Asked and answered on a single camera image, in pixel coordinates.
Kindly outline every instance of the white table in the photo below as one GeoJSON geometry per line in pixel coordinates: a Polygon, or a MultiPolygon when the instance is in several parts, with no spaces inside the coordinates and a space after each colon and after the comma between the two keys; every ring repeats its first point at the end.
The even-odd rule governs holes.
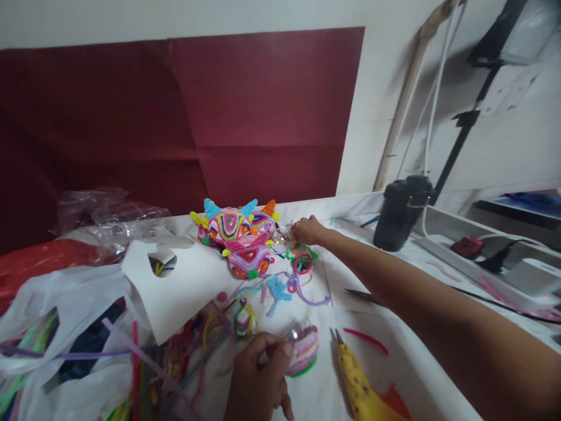
{"type": "MultiPolygon", "coordinates": [[[[372,241],[375,224],[366,229],[359,225],[375,216],[383,202],[382,194],[371,193],[363,195],[343,196],[336,198],[317,199],[312,201],[282,203],[277,205],[276,211],[281,214],[281,225],[289,226],[303,216],[315,214],[326,226],[329,226],[335,216],[351,219],[354,223],[343,220],[333,221],[333,229],[351,238],[363,238],[372,241]]],[[[194,234],[196,227],[188,215],[174,216],[165,219],[167,229],[177,235],[194,234]]],[[[486,298],[491,298],[474,284],[468,277],[452,268],[424,250],[414,242],[415,234],[407,241],[399,252],[395,253],[404,261],[415,265],[433,275],[442,282],[475,292],[486,298]],[[448,274],[459,279],[451,280],[430,263],[437,263],[448,274]]],[[[281,302],[277,305],[272,317],[266,317],[272,305],[272,297],[268,297],[265,305],[261,305],[260,294],[255,293],[248,298],[248,303],[255,311],[259,321],[259,330],[284,334],[290,325],[298,320],[309,318],[318,326],[320,332],[320,354],[316,366],[306,375],[287,379],[289,393],[293,402],[293,409],[297,419],[352,419],[345,403],[344,387],[338,376],[338,369],[334,362],[335,338],[334,329],[337,328],[343,339],[360,359],[362,366],[370,380],[371,386],[379,394],[384,394],[391,383],[395,383],[406,402],[414,421],[422,420],[479,420],[479,415],[469,402],[459,392],[450,378],[443,371],[434,357],[423,345],[420,339],[388,309],[367,305],[370,313],[350,311],[348,293],[340,291],[339,282],[348,282],[349,275],[344,267],[337,264],[331,253],[321,247],[313,247],[319,258],[313,269],[313,281],[303,287],[303,293],[311,301],[322,301],[331,295],[332,303],[327,306],[309,306],[297,295],[291,302],[281,302]],[[389,356],[383,355],[371,344],[354,336],[343,333],[343,327],[372,335],[380,340],[390,351],[389,356]]],[[[288,262],[277,258],[268,273],[273,274],[282,270],[289,270],[288,262]]],[[[232,277],[231,292],[239,281],[232,277]]],[[[353,309],[364,309],[366,304],[358,298],[351,298],[353,309]]],[[[555,332],[550,325],[544,325],[522,316],[488,305],[493,310],[509,318],[533,336],[542,340],[557,352],[561,348],[550,339],[555,332]]],[[[230,374],[218,375],[227,367],[236,351],[241,350],[247,341],[233,344],[231,341],[223,343],[209,358],[205,373],[205,388],[200,396],[196,410],[203,419],[220,420],[226,408],[226,399],[230,384],[230,374]]],[[[186,390],[192,396],[196,381],[192,381],[186,390]]],[[[282,411],[277,410],[274,419],[284,419],[282,411]]]]}

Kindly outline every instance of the black bottle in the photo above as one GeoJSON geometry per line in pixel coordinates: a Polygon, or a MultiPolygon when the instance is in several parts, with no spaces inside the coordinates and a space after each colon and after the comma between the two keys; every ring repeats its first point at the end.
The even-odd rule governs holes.
{"type": "Polygon", "coordinates": [[[374,245],[385,251],[401,250],[431,194],[432,184],[424,175],[410,175],[388,184],[374,245]]]}

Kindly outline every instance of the white plastic bag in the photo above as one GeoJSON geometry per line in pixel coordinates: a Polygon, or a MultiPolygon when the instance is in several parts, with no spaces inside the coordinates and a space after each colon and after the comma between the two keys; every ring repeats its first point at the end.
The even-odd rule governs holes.
{"type": "MultiPolygon", "coordinates": [[[[78,335],[121,297],[127,308],[115,326],[130,335],[132,322],[137,320],[139,345],[143,346],[150,336],[146,312],[120,265],[69,268],[22,285],[0,320],[0,341],[18,337],[55,307],[59,327],[43,358],[0,357],[3,377],[29,372],[20,420],[95,420],[127,399],[132,383],[130,355],[101,358],[86,377],[62,384],[56,374],[64,360],[54,359],[67,353],[78,335]]],[[[123,348],[110,335],[103,351],[123,348]]]]}

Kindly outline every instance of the hand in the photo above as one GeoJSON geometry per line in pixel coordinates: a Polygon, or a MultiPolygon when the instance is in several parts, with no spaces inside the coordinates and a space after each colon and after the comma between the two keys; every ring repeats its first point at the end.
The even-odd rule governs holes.
{"type": "Polygon", "coordinates": [[[296,222],[290,231],[294,234],[298,243],[314,246],[323,244],[326,234],[330,229],[325,228],[314,215],[308,218],[302,218],[296,222]]]}
{"type": "Polygon", "coordinates": [[[287,420],[293,420],[285,373],[292,358],[293,345],[270,334],[256,335],[234,360],[230,395],[224,421],[264,421],[273,416],[273,408],[282,407],[287,420]],[[263,353],[269,362],[259,363],[263,353]]]}

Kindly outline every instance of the white cable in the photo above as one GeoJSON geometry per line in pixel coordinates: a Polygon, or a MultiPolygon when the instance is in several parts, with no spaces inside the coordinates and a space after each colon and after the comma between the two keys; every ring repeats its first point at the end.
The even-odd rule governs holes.
{"type": "Polygon", "coordinates": [[[536,246],[544,247],[546,249],[549,248],[548,246],[546,246],[543,243],[540,243],[539,241],[532,240],[531,238],[528,238],[528,237],[522,237],[522,236],[517,236],[517,235],[512,235],[512,234],[485,234],[485,235],[482,235],[480,237],[477,237],[477,239],[478,240],[484,240],[486,238],[494,238],[494,237],[505,237],[505,238],[513,239],[513,240],[526,240],[526,241],[528,241],[532,244],[535,244],[536,246]]]}
{"type": "MultiPolygon", "coordinates": [[[[456,27],[454,28],[454,33],[452,34],[452,37],[450,38],[449,46],[452,45],[452,43],[454,42],[454,39],[456,38],[456,34],[458,33],[458,28],[460,27],[460,23],[462,23],[462,19],[463,19],[463,15],[464,15],[465,11],[466,11],[466,5],[464,4],[464,6],[462,7],[462,11],[460,12],[460,17],[458,18],[458,22],[456,23],[456,27]]],[[[409,147],[411,146],[411,142],[413,142],[413,138],[415,138],[415,136],[417,135],[417,131],[419,130],[419,126],[421,125],[421,121],[423,120],[425,112],[427,111],[428,103],[430,102],[430,100],[432,98],[432,93],[434,92],[434,88],[437,85],[437,79],[438,79],[438,74],[435,74],[434,79],[432,81],[431,90],[429,91],[429,93],[427,95],[427,100],[425,101],[425,105],[423,105],[423,110],[421,111],[421,115],[419,116],[419,120],[417,121],[417,125],[415,126],[415,130],[413,130],[413,134],[411,134],[411,137],[409,138],[409,142],[407,143],[407,147],[405,148],[405,152],[403,154],[403,159],[401,160],[401,165],[399,166],[399,170],[397,172],[397,180],[399,180],[399,177],[401,175],[401,170],[403,169],[403,165],[405,164],[405,159],[407,157],[407,153],[409,152],[409,147]]]]}
{"type": "MultiPolygon", "coordinates": [[[[450,49],[451,44],[451,35],[452,35],[452,26],[454,24],[454,17],[456,16],[456,12],[458,11],[459,0],[453,1],[453,9],[452,14],[450,15],[450,20],[448,21],[448,27],[446,28],[446,36],[444,38],[444,44],[442,45],[442,54],[440,57],[440,65],[438,66],[438,73],[435,83],[435,91],[434,96],[432,97],[432,109],[431,109],[431,116],[428,121],[427,127],[427,141],[425,142],[425,160],[423,164],[423,175],[427,172],[428,167],[428,151],[431,144],[431,137],[432,137],[432,126],[434,124],[434,116],[437,109],[437,102],[438,102],[438,94],[440,93],[440,85],[442,84],[442,73],[444,73],[444,64],[446,63],[446,59],[448,58],[448,51],[450,49]]],[[[421,230],[423,231],[423,235],[428,237],[427,233],[427,207],[423,208],[423,216],[421,219],[421,230]]]]}

